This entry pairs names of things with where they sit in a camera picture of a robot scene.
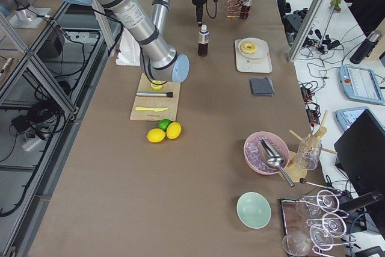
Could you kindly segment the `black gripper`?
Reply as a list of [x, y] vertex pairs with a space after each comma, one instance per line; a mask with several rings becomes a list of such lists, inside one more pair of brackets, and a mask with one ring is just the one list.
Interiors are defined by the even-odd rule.
[[198, 27], [202, 26], [203, 21], [203, 6], [207, 3], [207, 0], [192, 0], [192, 4], [196, 7], [196, 21]]

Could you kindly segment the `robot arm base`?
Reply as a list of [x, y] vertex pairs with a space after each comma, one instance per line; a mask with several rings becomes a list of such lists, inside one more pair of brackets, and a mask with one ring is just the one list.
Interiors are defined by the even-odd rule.
[[14, 28], [37, 29], [42, 21], [38, 18], [39, 10], [29, 0], [1, 0], [1, 14], [4, 17], [13, 14], [10, 24]]

